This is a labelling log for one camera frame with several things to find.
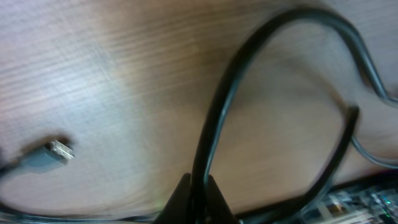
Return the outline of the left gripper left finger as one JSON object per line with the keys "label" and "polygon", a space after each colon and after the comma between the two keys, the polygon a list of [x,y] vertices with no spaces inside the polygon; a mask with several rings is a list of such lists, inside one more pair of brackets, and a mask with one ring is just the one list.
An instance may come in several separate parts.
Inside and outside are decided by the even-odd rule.
{"label": "left gripper left finger", "polygon": [[186,224],[190,204],[191,174],[182,176],[164,209],[154,220],[153,224]]}

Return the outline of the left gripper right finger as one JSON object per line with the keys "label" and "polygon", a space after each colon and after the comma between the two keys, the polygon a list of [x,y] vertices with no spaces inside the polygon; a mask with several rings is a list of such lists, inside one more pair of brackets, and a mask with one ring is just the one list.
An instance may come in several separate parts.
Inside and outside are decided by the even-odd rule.
{"label": "left gripper right finger", "polygon": [[211,175],[206,188],[206,203],[206,224],[239,224]]}

